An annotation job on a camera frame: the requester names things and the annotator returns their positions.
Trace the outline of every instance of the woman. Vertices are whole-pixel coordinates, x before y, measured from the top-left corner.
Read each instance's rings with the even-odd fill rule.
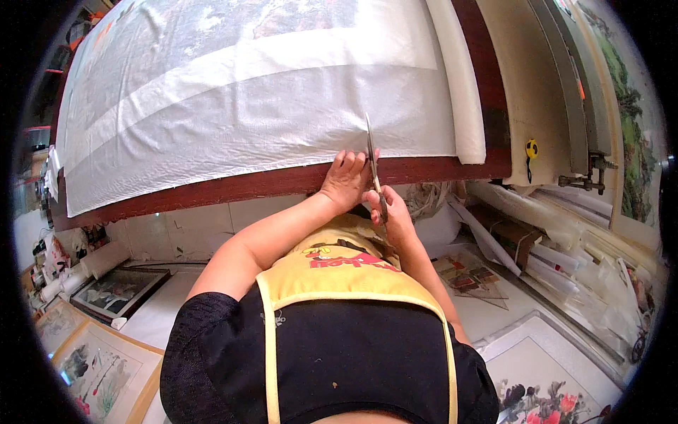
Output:
[[[496,422],[485,363],[403,200],[383,186],[384,234],[369,179],[365,153],[342,151],[318,193],[215,253],[165,352],[173,424]]]

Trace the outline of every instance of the framed painting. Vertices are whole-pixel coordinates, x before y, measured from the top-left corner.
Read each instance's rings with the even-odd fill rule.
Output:
[[[58,298],[35,324],[47,357],[56,350],[87,320],[87,316]]]
[[[92,422],[137,424],[158,390],[163,354],[89,320],[52,364]]]
[[[71,304],[110,324],[129,318],[169,278],[168,269],[116,268],[80,289]]]
[[[616,173],[610,229],[656,250],[660,245],[659,186],[666,156],[666,123],[659,97],[633,38],[613,9],[601,0],[576,0],[576,14],[588,25],[614,87],[619,137],[613,145]]]
[[[539,311],[473,345],[502,403],[502,423],[581,423],[622,394],[603,361]]]

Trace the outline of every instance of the scissor blade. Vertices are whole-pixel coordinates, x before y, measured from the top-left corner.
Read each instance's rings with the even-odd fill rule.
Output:
[[[365,120],[367,121],[367,154],[370,159],[370,168],[372,169],[372,178],[374,179],[374,186],[379,187],[379,177],[377,177],[377,162],[374,160],[374,143],[372,142],[372,125],[370,124],[370,116],[365,112]]]

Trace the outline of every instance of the white wall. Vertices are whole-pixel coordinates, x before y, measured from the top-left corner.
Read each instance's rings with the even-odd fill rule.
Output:
[[[31,210],[14,220],[14,250],[19,272],[34,263],[33,248],[40,240],[40,231],[45,229],[44,236],[47,228],[47,217],[39,209]]]

